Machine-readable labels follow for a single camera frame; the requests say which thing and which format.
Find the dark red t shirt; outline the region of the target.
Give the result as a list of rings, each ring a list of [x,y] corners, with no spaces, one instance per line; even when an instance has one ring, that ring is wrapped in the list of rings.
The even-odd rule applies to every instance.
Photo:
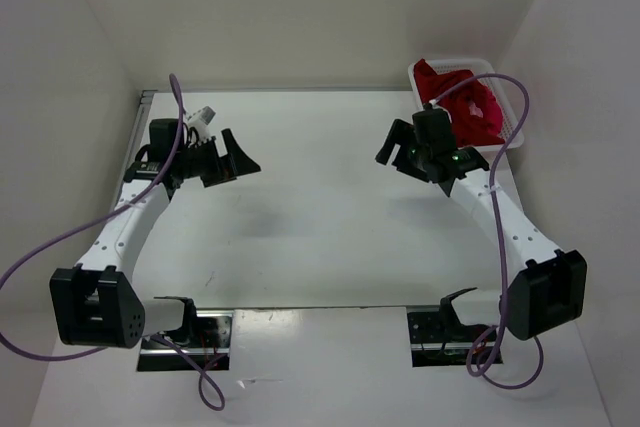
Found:
[[[424,59],[414,66],[413,78],[421,103],[428,103],[459,82],[473,76],[469,69],[437,73]],[[458,147],[494,146],[504,143],[502,110],[493,93],[475,80],[438,102],[451,117]]]

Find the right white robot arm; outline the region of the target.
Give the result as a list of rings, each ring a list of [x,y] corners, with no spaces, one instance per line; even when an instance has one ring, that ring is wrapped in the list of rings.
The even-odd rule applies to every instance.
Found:
[[[514,337],[529,340],[582,315],[586,259],[540,232],[476,148],[457,146],[445,112],[419,112],[411,122],[394,120],[375,159],[438,185],[498,247],[499,322]]]

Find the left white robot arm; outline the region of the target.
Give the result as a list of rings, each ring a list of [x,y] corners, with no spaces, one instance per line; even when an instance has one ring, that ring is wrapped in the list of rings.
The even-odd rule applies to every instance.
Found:
[[[228,129],[221,132],[226,152],[219,153],[208,130],[213,116],[204,107],[187,117],[185,130],[172,118],[150,123],[148,143],[125,172],[117,215],[74,267],[57,269],[50,279],[63,343],[132,348],[161,332],[180,347],[197,340],[200,323],[192,299],[142,300],[132,278],[149,234],[184,181],[198,178],[212,187],[260,172]]]

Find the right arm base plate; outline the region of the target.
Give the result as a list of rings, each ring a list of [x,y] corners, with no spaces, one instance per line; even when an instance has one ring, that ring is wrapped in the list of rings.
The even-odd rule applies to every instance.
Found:
[[[437,306],[410,308],[406,316],[414,368],[464,367],[472,343],[488,329],[484,324],[447,327]]]

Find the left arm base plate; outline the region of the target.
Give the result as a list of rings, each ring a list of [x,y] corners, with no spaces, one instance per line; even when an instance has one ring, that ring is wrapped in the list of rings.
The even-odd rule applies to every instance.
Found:
[[[199,367],[210,362],[211,371],[228,371],[234,312],[231,310],[198,310],[188,337],[177,331],[164,338],[177,345]],[[151,339],[143,340],[137,361],[137,372],[189,371],[192,366],[172,348]]]

